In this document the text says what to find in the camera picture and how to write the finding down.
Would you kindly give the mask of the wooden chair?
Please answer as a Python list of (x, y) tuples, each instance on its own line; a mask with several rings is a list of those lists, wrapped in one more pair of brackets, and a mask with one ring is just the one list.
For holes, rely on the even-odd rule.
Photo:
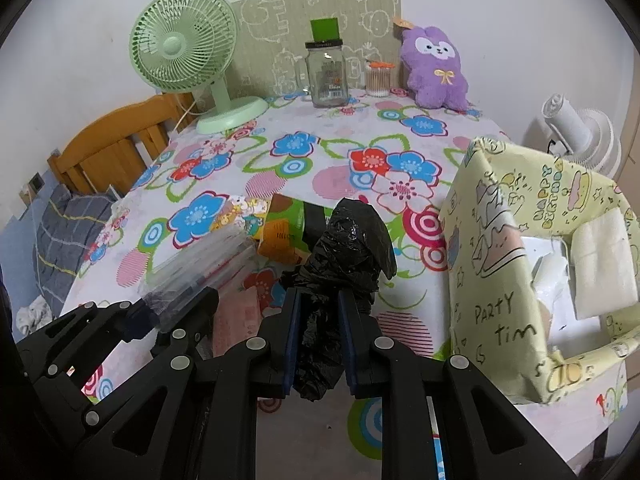
[(114, 188), (126, 194), (168, 147), (167, 128), (186, 128), (197, 112), (190, 93), (161, 93), (118, 108), (83, 128), (61, 153), (51, 154), (49, 167), (75, 193)]

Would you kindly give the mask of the clear plastic packet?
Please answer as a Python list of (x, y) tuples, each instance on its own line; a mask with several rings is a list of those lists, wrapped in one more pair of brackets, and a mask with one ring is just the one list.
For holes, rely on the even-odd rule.
[(255, 241), (235, 224), (179, 249), (139, 287), (141, 298), (155, 315), (155, 326), (170, 332), (191, 300), (206, 288), (221, 292), (255, 255)]

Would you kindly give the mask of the glass jar with green lid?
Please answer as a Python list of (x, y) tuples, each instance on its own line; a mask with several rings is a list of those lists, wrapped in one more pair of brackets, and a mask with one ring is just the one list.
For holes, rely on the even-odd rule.
[(343, 40), (337, 18), (310, 21), (310, 41), (305, 42), (309, 92), (315, 107), (338, 107), (349, 99)]

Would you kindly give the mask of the black plastic bag roll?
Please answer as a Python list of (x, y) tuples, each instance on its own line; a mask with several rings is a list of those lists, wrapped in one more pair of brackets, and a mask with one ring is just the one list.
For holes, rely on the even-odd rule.
[(345, 371), (340, 297), (368, 316), (378, 278), (396, 273), (390, 234), (376, 210), (360, 200), (340, 200), (306, 262), (280, 278), (284, 289), (303, 295), (293, 379), (303, 399), (321, 400)]

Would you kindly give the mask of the purple plush bunny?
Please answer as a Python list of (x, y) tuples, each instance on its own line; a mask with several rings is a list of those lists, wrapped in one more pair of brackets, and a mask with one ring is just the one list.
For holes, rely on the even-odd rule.
[(400, 59), (408, 70), (407, 87), (420, 107), (445, 107), (456, 112), (468, 108), (469, 84), (462, 75), (460, 54), (441, 29), (405, 29)]

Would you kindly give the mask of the white standing fan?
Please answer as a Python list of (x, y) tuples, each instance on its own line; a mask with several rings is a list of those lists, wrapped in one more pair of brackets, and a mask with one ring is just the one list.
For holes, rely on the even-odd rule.
[(594, 108), (576, 108), (555, 93), (541, 109), (551, 131), (547, 152), (613, 179), (622, 160), (622, 144), (611, 119)]

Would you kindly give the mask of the colourful tissue pack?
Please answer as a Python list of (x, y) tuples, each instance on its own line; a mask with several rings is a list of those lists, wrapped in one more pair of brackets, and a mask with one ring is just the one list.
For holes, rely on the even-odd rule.
[(231, 195), (222, 205), (210, 232), (237, 226), (257, 243), (257, 253), (277, 263), (304, 263), (312, 252), (314, 231), (306, 227), (314, 205), (282, 194), (270, 198)]

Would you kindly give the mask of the pink packet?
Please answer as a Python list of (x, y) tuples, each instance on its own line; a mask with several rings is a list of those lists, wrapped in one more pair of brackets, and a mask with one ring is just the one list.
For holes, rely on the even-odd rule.
[(241, 341), (254, 337), (262, 322), (255, 287), (240, 289), (229, 284), (221, 289), (219, 304), (214, 314), (213, 357), (223, 356)]

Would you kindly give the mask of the floral tablecloth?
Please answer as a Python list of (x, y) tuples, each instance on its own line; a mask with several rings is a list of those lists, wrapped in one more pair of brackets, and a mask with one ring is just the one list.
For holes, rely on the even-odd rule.
[[(260, 254), (222, 285), (214, 355), (280, 312), (285, 263), (310, 253), (305, 203), (326, 220), (343, 197), (371, 203), (385, 222), (398, 271), (383, 280), (372, 314), (383, 333), (420, 354), (449, 353), (446, 242), (438, 211), (470, 142), (510, 142), (479, 110), (417, 107), (406, 92), (390, 99), (354, 91), (346, 106), (319, 110), (302, 96), (269, 99), (257, 120), (214, 136), (191, 126), (142, 170), (87, 246), (62, 313), (85, 302), (137, 300), (167, 260), (226, 224), (259, 240)], [(626, 367), (601, 376), (559, 406), (518, 408), (577, 470), (626, 408)], [(317, 403), (293, 393), (258, 401), (258, 479), (378, 479), (382, 402), (352, 400), (344, 380)]]

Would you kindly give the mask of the green desk fan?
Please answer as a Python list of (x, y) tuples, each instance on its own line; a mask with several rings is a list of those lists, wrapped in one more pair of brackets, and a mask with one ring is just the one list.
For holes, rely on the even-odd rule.
[(140, 77), (160, 91), (212, 92), (214, 108), (198, 118), (198, 133), (235, 129), (268, 110), (258, 96), (229, 96), (224, 75), (239, 31), (227, 0), (153, 0), (132, 26), (130, 60)]

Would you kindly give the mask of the small toothpick jar orange lid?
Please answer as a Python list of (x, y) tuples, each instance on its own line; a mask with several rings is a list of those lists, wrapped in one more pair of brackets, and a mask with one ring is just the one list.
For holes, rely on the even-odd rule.
[(390, 95), (392, 75), (395, 65), (382, 61), (369, 61), (364, 72), (364, 86), (367, 94), (375, 98)]

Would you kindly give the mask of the white folded cloth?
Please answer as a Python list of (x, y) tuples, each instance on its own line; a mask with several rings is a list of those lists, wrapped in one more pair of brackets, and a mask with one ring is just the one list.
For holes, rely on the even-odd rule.
[(638, 302), (634, 259), (620, 208), (613, 208), (574, 231), (570, 256), (555, 252), (539, 259), (533, 279), (538, 302), (553, 304), (556, 290), (574, 269), (574, 310), (578, 320), (609, 314)]

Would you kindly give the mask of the grey plaid bedding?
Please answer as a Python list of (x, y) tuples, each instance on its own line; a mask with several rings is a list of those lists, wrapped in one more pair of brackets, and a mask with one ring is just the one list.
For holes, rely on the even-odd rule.
[(111, 217), (111, 193), (82, 195), (58, 185), (36, 223), (32, 264), (38, 295), (15, 315), (14, 325), (27, 336), (51, 323), (64, 307), (91, 245)]

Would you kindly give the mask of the yellow patterned storage box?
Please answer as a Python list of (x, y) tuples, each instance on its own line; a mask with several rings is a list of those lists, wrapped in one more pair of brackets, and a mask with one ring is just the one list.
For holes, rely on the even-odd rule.
[(564, 240), (618, 210), (639, 276), (639, 219), (617, 184), (568, 160), (491, 138), (474, 139), (439, 214), (447, 248), (450, 336), (515, 402), (548, 404), (639, 349), (639, 306), (605, 315), (609, 344), (563, 356), (533, 288), (525, 237)]

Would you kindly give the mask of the beige patterned board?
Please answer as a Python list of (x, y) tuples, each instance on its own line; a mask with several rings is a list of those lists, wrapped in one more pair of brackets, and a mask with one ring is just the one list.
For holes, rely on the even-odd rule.
[(346, 75), (364, 85), (370, 61), (399, 63), (400, 40), (393, 19), (401, 0), (238, 0), (239, 42), (226, 73), (230, 96), (284, 96), (298, 89), (296, 68), (312, 39), (310, 22), (336, 18)]

